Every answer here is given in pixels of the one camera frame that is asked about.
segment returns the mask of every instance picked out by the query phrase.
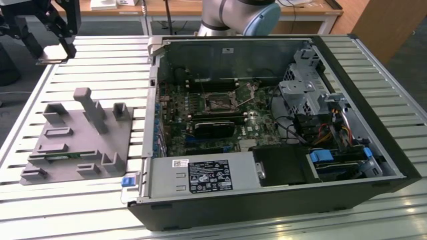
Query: desk leg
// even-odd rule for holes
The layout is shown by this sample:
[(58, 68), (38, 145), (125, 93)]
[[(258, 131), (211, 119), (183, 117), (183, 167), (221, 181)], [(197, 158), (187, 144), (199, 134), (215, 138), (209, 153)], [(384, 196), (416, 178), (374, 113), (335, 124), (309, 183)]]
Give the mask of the desk leg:
[(149, 25), (149, 17), (146, 15), (139, 17), (141, 25), (142, 25), (142, 30), (145, 36), (151, 36), (151, 30), (150, 30), (150, 25)]
[(330, 34), (330, 33), (331, 33), (331, 30), (333, 30), (333, 27), (334, 27), (337, 18), (338, 18), (337, 15), (330, 15), (330, 16), (326, 18), (326, 20), (323, 21), (322, 26), (321, 26), (321, 28), (319, 28), (318, 34), (322, 34), (322, 35), (323, 35), (323, 34)]

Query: barcode sticker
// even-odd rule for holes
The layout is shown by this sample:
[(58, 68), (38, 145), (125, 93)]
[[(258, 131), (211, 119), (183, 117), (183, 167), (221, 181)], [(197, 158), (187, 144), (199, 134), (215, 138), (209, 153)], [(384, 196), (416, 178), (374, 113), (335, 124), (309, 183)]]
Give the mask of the barcode sticker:
[(189, 167), (189, 159), (175, 159), (173, 161), (173, 168)]
[(121, 11), (119, 14), (125, 14), (125, 15), (138, 15), (139, 12), (138, 12), (138, 11)]

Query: sticker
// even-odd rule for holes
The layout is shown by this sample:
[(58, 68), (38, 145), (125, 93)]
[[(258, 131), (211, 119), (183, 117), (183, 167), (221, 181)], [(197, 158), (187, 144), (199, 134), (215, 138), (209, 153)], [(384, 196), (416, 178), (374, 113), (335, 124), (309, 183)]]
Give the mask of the sticker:
[(189, 181), (193, 194), (234, 190), (229, 160), (190, 162)]
[(138, 12), (138, 11), (121, 11), (119, 14), (125, 14), (125, 15), (138, 15), (139, 12)]
[(235, 49), (234, 48), (223, 48), (222, 49), (222, 53), (223, 54), (234, 54), (235, 53)]
[(189, 159), (175, 159), (173, 161), (173, 168), (187, 167), (187, 166), (189, 166)]

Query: motherboard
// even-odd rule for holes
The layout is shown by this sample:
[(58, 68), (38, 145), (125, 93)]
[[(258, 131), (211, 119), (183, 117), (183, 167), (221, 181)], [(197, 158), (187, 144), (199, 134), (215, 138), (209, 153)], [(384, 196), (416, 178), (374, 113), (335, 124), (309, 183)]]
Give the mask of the motherboard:
[(279, 144), (270, 111), (273, 90), (258, 80), (161, 84), (167, 156), (247, 152)]

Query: power cable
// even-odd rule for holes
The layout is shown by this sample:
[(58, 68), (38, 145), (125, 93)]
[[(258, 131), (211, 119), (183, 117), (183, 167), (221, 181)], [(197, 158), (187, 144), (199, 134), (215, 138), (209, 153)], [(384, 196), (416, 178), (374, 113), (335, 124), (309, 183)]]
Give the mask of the power cable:
[(293, 21), (291, 32), (290, 32), (290, 34), (293, 34), (293, 32), (294, 32), (294, 26), (295, 26), (295, 22), (297, 22), (297, 11), (295, 11), (295, 9), (297, 9), (297, 8), (303, 9), (305, 7), (303, 7), (303, 6), (295, 6), (295, 5), (294, 5), (294, 3), (293, 3), (293, 2), (290, 2), (290, 0), (286, 0), (286, 1), (291, 4), (291, 6), (285, 5), (285, 4), (282, 3), (282, 1), (281, 1), (281, 0), (278, 0), (278, 2), (281, 3), (281, 5), (282, 5), (282, 6), (285, 6), (285, 7), (289, 7), (289, 8), (293, 8), (293, 9), (294, 9), (294, 21)]

